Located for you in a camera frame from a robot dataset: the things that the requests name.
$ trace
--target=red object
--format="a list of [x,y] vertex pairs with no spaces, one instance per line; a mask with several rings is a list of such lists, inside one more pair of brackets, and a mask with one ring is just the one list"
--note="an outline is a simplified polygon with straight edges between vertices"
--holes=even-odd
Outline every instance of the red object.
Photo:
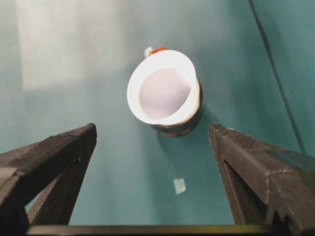
[[160,52],[160,51],[164,51],[167,50],[167,48],[160,46],[159,48],[155,48],[152,51],[149,52],[149,56],[153,55],[154,53]]

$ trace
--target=dark line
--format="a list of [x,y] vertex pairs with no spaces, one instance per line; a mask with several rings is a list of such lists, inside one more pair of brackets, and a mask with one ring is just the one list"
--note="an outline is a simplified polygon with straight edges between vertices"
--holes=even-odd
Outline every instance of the dark line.
[[275,62],[274,62],[274,59],[273,59],[273,56],[272,56],[272,53],[271,53],[271,48],[270,48],[270,44],[269,44],[269,41],[268,41],[267,34],[264,31],[264,28],[263,28],[263,26],[262,26],[262,24],[261,24],[261,22],[260,22],[260,20],[258,18],[258,15],[256,13],[256,10],[255,10],[255,7],[254,7],[254,4],[253,4],[252,0],[249,0],[249,2],[250,2],[251,9],[252,9],[252,13],[253,13],[253,15],[255,17],[255,21],[257,23],[259,32],[260,32],[262,40],[264,42],[264,45],[265,45],[265,48],[266,48],[266,51],[267,51],[267,54],[268,54],[268,58],[269,58],[269,61],[270,61],[270,64],[271,64],[271,67],[272,67],[273,73],[275,75],[276,82],[278,84],[278,87],[279,87],[279,90],[280,90],[280,94],[281,94],[281,97],[282,97],[284,105],[285,105],[286,112],[287,112],[287,114],[289,116],[289,119],[291,121],[291,125],[292,125],[292,128],[293,128],[295,137],[296,137],[297,142],[298,142],[298,144],[300,146],[301,152],[305,154],[306,152],[305,152],[305,148],[304,148],[304,145],[303,145],[303,142],[302,142],[299,130],[298,130],[297,125],[295,123],[295,120],[293,118],[292,111],[290,109],[289,103],[288,103],[287,98],[285,96],[284,89],[282,87],[282,83],[281,83],[281,80],[279,78],[276,66],[275,66]]

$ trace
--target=white cup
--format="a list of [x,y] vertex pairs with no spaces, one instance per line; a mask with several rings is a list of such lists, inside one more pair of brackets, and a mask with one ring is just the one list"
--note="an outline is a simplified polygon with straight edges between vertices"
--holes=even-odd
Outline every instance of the white cup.
[[[172,79],[169,77],[171,73],[180,76],[176,80],[165,80]],[[161,84],[159,75],[164,77]],[[183,85],[188,88],[187,96],[182,97],[180,107],[170,113],[168,104],[172,104],[172,99],[183,96],[179,91]],[[199,110],[201,100],[201,87],[191,60],[173,50],[161,51],[143,60],[133,72],[127,88],[127,101],[132,113],[146,124],[165,128],[180,126],[191,120]],[[151,104],[151,110],[158,104],[157,111],[167,115],[152,117],[143,106],[146,103]]]

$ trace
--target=cup rim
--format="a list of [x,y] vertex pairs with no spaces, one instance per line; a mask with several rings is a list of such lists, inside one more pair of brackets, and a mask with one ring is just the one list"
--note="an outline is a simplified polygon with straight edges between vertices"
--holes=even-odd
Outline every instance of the cup rim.
[[[141,78],[142,82],[138,82],[140,84],[137,86],[138,89],[142,86],[142,83],[148,78],[149,75],[163,68],[172,68],[171,66],[159,67],[159,63],[161,61],[165,61],[166,58],[168,60],[170,60],[170,58],[173,58],[174,60],[179,59],[180,61],[184,63],[183,66],[180,65],[180,67],[182,68],[185,67],[185,69],[188,70],[190,74],[189,79],[191,79],[191,87],[190,87],[190,91],[185,102],[177,111],[175,111],[170,116],[167,116],[162,119],[152,119],[148,117],[148,115],[143,111],[141,104],[139,102],[139,94],[135,94],[135,91],[134,91],[135,88],[133,84],[135,83],[137,79],[139,79],[139,74],[147,74],[147,76],[145,77],[142,76]],[[144,70],[146,70],[146,67],[148,67],[148,65],[152,65],[154,63],[157,64],[156,70],[150,71],[149,73],[146,71],[144,72]],[[132,113],[144,123],[151,124],[151,125],[157,125],[157,124],[158,125],[174,125],[174,124],[187,121],[198,110],[199,104],[193,104],[193,102],[195,102],[196,100],[195,97],[199,96],[199,90],[200,90],[199,82],[196,78],[195,68],[191,60],[186,55],[178,51],[164,50],[164,51],[155,53],[147,57],[136,67],[128,83],[127,102]]]

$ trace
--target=teal background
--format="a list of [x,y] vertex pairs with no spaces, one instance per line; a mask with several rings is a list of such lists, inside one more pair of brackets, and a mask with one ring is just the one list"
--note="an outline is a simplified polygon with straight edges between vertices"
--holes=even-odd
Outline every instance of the teal background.
[[[315,2],[253,3],[285,97],[246,0],[2,0],[0,152],[93,122],[97,146],[71,224],[233,223],[210,123],[301,151],[287,99],[315,155]],[[144,49],[160,45],[186,54],[203,86],[204,115],[182,138],[157,134],[126,102]]]

